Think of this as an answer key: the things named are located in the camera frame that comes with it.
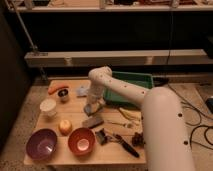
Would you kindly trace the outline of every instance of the green bin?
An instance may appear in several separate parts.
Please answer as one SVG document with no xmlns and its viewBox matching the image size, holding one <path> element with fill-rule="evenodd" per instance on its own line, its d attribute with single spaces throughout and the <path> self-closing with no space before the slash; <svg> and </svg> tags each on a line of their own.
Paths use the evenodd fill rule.
<svg viewBox="0 0 213 171">
<path fill-rule="evenodd" d="M 113 78 L 149 89 L 154 87 L 153 77 L 151 74 L 113 71 L 112 76 Z M 109 105 L 133 106 L 133 104 L 127 99 L 109 89 L 106 89 L 104 92 L 104 100 Z"/>
</svg>

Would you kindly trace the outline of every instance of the bowl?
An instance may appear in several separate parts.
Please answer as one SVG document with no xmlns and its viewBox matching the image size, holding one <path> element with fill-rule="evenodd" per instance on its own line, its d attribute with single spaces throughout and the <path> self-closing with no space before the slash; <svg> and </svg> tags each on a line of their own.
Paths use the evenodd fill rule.
<svg viewBox="0 0 213 171">
<path fill-rule="evenodd" d="M 26 145 L 27 155 L 33 160 L 49 158 L 55 151 L 57 135 L 51 129 L 40 129 L 33 133 Z"/>
<path fill-rule="evenodd" d="M 76 156 L 90 153 L 95 144 L 95 135 L 88 128 L 74 130 L 68 139 L 70 151 Z"/>
</svg>

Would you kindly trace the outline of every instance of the black cable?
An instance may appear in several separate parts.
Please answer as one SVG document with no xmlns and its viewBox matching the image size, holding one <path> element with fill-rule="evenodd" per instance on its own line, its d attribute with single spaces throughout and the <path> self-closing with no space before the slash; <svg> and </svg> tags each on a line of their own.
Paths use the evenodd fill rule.
<svg viewBox="0 0 213 171">
<path fill-rule="evenodd" d="M 192 143 L 195 143 L 195 144 L 200 145 L 200 146 L 202 146 L 202 147 L 204 147 L 204 148 L 213 150 L 213 148 L 211 148 L 211 147 L 209 147 L 209 146 L 206 146 L 206 145 L 204 145 L 204 144 L 201 144 L 201 143 L 199 143 L 199 142 L 197 142 L 197 141 L 192 141 L 193 134 L 194 134 L 194 132 L 195 132 L 198 128 L 206 128 L 205 131 L 204 131 L 204 138 L 205 138 L 206 142 L 207 142 L 209 145 L 213 145 L 213 142 L 210 142 L 209 139 L 208 139 L 208 137 L 207 137 L 207 132 L 208 132 L 210 129 L 213 129 L 213 126 L 199 125 L 199 126 L 195 127 L 195 128 L 192 130 L 192 132 L 191 132 L 190 139 L 189 139 L 191 148 L 192 148 Z"/>
<path fill-rule="evenodd" d="M 205 131 L 204 131 L 204 138 L 205 138 L 205 140 L 209 143 L 209 144 L 211 144 L 211 145 L 213 145 L 213 143 L 208 139 L 208 137 L 207 137 L 207 132 L 209 131 L 209 130 L 213 130 L 213 126 L 210 126 L 210 127 L 208 127 Z"/>
<path fill-rule="evenodd" d="M 195 125 L 201 124 L 201 122 L 202 122 L 202 116 L 205 117 L 205 118 L 207 118 L 207 119 L 213 120 L 213 118 L 208 117 L 206 114 L 204 114 L 202 111 L 200 111 L 200 110 L 199 110 L 198 108 L 196 108 L 194 105 L 192 105 L 188 100 L 186 100 L 183 96 L 181 96 L 181 95 L 180 95 L 174 88 L 172 88 L 169 84 L 168 84 L 168 87 L 169 87 L 172 91 L 174 91 L 174 93 L 175 93 L 178 97 L 180 97 L 180 98 L 183 100 L 183 101 L 181 102 L 182 104 L 187 105 L 187 106 L 183 106 L 183 107 L 192 109 L 192 110 L 196 111 L 197 114 L 199 115 L 199 118 L 200 118 L 199 123 L 194 124 L 194 125 L 188 123 L 188 125 L 190 125 L 190 126 L 195 126 Z M 193 134 L 194 134 L 194 132 L 195 132 L 198 128 L 206 128 L 205 131 L 204 131 L 204 133 L 203 133 L 203 136 L 204 136 L 206 142 L 207 142 L 209 145 L 213 146 L 213 142 L 211 142 L 211 141 L 209 140 L 208 136 L 207 136 L 208 131 L 209 131 L 209 130 L 213 130 L 213 126 L 198 125 L 198 126 L 196 126 L 195 128 L 193 128 L 193 130 L 192 130 L 192 132 L 191 132 L 191 134 L 190 134 L 190 139 L 189 139 L 189 140 L 190 140 L 190 146 L 191 146 L 191 148 L 192 148 L 192 143 L 194 143 L 194 144 L 200 145 L 200 146 L 202 146 L 202 147 L 204 147 L 204 148 L 206 148 L 206 149 L 213 150 L 212 147 L 209 147 L 209 146 L 207 146 L 207 145 L 204 145 L 204 144 L 202 144 L 202 143 L 199 143 L 199 142 L 197 142 L 197 141 L 193 141 L 193 140 L 192 140 Z"/>
<path fill-rule="evenodd" d="M 198 125 L 200 125 L 200 124 L 202 123 L 202 116 L 201 116 L 201 114 L 200 114 L 199 111 L 197 111 L 196 109 L 194 109 L 194 108 L 191 107 L 191 106 L 183 106 L 183 108 L 187 108 L 187 109 L 194 110 L 194 111 L 197 113 L 198 117 L 199 117 L 199 121 L 198 121 L 197 123 L 189 123 L 189 122 L 186 122 L 187 125 L 189 125 L 189 126 L 198 126 Z"/>
<path fill-rule="evenodd" d="M 172 87 L 170 86 L 170 84 L 167 84 L 167 85 L 168 85 L 168 87 L 169 87 L 172 91 L 175 92 L 175 94 L 176 94 L 178 97 L 180 97 L 183 101 L 185 101 L 187 105 L 193 107 L 193 108 L 194 108 L 196 111 L 198 111 L 203 117 L 205 117 L 205 118 L 207 118 L 207 119 L 213 121 L 213 118 L 207 116 L 207 115 L 204 114 L 202 111 L 200 111 L 197 107 L 195 107 L 194 105 L 192 105 L 192 103 L 190 103 L 187 99 L 185 99 L 183 96 L 181 96 L 174 88 L 172 88 Z"/>
<path fill-rule="evenodd" d="M 167 66 L 169 64 L 169 60 L 171 57 L 171 48 L 172 48 L 172 42 L 173 42 L 173 35 L 174 35 L 174 16 L 173 16 L 173 9 L 170 10 L 170 32 L 169 32 L 169 54 L 166 58 L 166 62 L 164 65 L 164 78 L 166 78 L 166 72 L 167 72 Z"/>
</svg>

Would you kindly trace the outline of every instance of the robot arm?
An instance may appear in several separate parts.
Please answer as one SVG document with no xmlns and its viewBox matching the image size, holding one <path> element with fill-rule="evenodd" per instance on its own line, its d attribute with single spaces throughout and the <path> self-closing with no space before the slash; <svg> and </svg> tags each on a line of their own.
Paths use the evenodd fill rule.
<svg viewBox="0 0 213 171">
<path fill-rule="evenodd" d="M 89 79 L 87 104 L 97 103 L 107 87 L 141 109 L 148 171 L 195 171 L 176 94 L 164 87 L 149 90 L 114 79 L 109 67 L 91 70 Z"/>
</svg>

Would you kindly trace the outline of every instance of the white cup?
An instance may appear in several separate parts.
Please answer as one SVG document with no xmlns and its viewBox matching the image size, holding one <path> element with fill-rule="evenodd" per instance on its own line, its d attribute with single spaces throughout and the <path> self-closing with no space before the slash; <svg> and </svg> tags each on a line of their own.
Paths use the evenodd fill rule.
<svg viewBox="0 0 213 171">
<path fill-rule="evenodd" d="M 45 99 L 40 104 L 40 110 L 48 117 L 52 117 L 56 114 L 56 101 L 54 99 Z"/>
</svg>

